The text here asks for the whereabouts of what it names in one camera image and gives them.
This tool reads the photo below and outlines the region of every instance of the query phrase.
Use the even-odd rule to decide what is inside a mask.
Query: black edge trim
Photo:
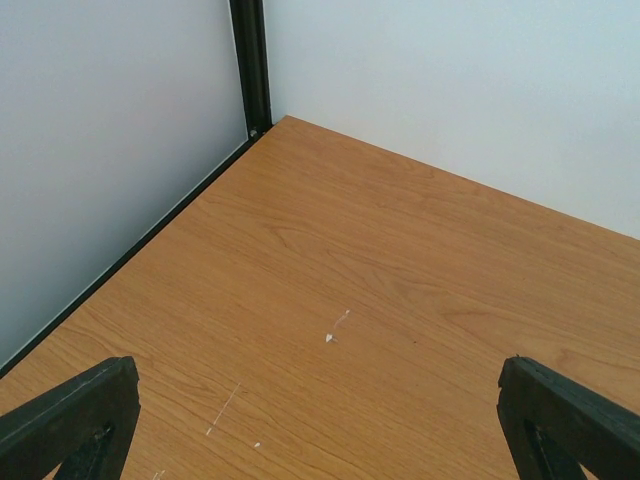
[[[272,126],[262,0],[229,0],[249,139]]]
[[[156,225],[149,230],[127,253],[120,257],[106,272],[104,272],[95,282],[83,291],[73,302],[67,306],[57,317],[53,319],[43,330],[38,333],[29,343],[27,343],[18,353],[16,353],[2,368],[0,368],[0,379],[11,371],[24,357],[26,357],[40,342],[42,342],[51,332],[53,332],[67,317],[69,317],[80,305],[82,305],[91,295],[93,295],[107,280],[109,280],[125,263],[131,260],[136,253],[149,243],[160,231],[166,227],[171,220],[177,217],[195,198],[200,195],[209,185],[222,175],[233,163],[238,160],[253,142],[247,140],[235,152],[233,152],[224,162],[222,162],[212,173],[210,173],[200,184],[194,188],[180,203],[171,209]]]

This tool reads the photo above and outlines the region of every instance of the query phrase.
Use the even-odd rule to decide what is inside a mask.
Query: wooden table surface
[[[0,411],[133,355],[123,478],[514,479],[515,354],[640,412],[640,242],[285,118],[0,381]]]

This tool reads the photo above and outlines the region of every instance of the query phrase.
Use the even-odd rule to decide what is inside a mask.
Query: light gray wall
[[[291,114],[640,238],[640,3],[266,0]]]
[[[0,364],[244,140],[226,0],[0,3]]]

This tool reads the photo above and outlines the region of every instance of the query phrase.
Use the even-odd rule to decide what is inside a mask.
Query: white panel
[[[0,4],[0,364],[244,140],[228,2]]]
[[[640,4],[266,0],[274,120],[640,238]]]

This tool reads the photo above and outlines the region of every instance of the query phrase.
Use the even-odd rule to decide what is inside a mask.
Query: black metal frame
[[[58,325],[133,258],[171,220],[240,158],[271,127],[271,102],[267,71],[267,49],[262,0],[229,0],[238,57],[238,70],[247,123],[247,138],[214,172],[205,178],[187,197],[165,215],[133,247],[93,282],[78,298],[53,319],[24,348],[0,368],[0,379],[37,347]]]
[[[257,141],[271,127],[271,100],[262,0],[230,0],[247,132]]]
[[[133,358],[109,358],[0,417],[0,477],[116,480],[139,413]]]
[[[640,417],[524,357],[505,361],[498,417],[522,480],[640,479]]]

